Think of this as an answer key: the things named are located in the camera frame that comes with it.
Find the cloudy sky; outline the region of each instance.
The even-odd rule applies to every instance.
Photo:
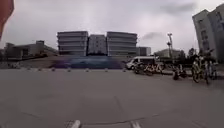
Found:
[[[134,32],[139,46],[166,48],[173,33],[174,48],[197,47],[192,15],[215,9],[223,0],[15,0],[0,47],[45,40],[57,48],[58,31]]]

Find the pavement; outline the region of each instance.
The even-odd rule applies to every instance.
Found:
[[[223,128],[222,80],[135,75],[122,70],[0,70],[3,128]]]
[[[173,71],[171,71],[171,70],[163,70],[163,74],[164,75],[173,75]],[[187,70],[187,75],[188,76],[192,76],[191,71]],[[224,77],[224,71],[218,71],[217,72],[217,76]]]

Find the parked car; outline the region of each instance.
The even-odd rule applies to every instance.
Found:
[[[128,70],[133,70],[136,63],[155,64],[156,59],[153,56],[137,56],[126,63],[125,67]]]

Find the building facade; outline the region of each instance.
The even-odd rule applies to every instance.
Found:
[[[137,47],[138,56],[150,56],[151,48],[150,47]]]
[[[90,35],[88,55],[107,55],[107,43],[104,35]]]
[[[58,32],[58,50],[60,55],[86,56],[88,32]]]
[[[107,32],[108,56],[136,56],[137,34]]]
[[[181,54],[180,50],[173,49],[172,57],[173,59],[177,59]],[[171,58],[171,51],[169,49],[164,49],[158,52],[155,52],[154,55],[162,57],[162,58]]]
[[[29,58],[38,58],[46,56],[55,56],[58,55],[58,51],[46,46],[44,41],[36,41],[35,44],[26,44],[26,45],[14,45],[12,43],[7,43],[4,48],[4,55],[7,59],[29,59]]]
[[[224,4],[212,12],[203,10],[193,16],[199,49],[213,49],[212,56],[224,62]]]

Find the tree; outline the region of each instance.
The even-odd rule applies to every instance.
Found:
[[[195,49],[194,48],[191,48],[189,51],[188,51],[188,57],[192,57],[194,56],[195,54]]]
[[[186,54],[183,50],[180,51],[179,57],[180,60],[185,60],[186,59]]]

